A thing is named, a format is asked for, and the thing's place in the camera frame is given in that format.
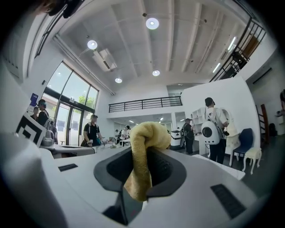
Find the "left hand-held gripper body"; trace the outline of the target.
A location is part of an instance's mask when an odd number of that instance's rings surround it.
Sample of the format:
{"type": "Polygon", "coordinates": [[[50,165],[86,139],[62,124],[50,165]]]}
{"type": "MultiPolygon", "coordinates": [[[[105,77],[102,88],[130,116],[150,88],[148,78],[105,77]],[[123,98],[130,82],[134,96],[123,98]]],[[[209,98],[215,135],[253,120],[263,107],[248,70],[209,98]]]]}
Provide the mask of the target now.
{"type": "Polygon", "coordinates": [[[51,130],[47,130],[25,113],[16,129],[18,136],[24,137],[32,141],[37,147],[51,147],[55,144],[54,134],[51,130]]]}

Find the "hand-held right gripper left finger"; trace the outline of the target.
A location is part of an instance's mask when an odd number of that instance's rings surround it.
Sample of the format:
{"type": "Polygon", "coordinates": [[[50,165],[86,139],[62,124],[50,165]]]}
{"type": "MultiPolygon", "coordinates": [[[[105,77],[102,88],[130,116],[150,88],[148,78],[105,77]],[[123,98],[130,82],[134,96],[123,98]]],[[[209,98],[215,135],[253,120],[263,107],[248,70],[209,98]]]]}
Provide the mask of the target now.
{"type": "Polygon", "coordinates": [[[94,176],[104,189],[120,193],[133,168],[132,150],[129,147],[97,163],[94,176]]]}

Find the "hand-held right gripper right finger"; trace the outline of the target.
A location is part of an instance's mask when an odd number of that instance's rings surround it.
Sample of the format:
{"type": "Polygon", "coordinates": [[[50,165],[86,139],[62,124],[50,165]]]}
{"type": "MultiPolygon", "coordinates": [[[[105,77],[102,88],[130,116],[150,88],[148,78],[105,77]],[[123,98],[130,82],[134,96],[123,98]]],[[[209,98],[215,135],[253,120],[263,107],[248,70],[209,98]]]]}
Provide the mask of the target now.
{"type": "Polygon", "coordinates": [[[184,183],[187,172],[184,165],[154,147],[147,150],[147,166],[151,184],[147,198],[170,196],[184,183]]]}

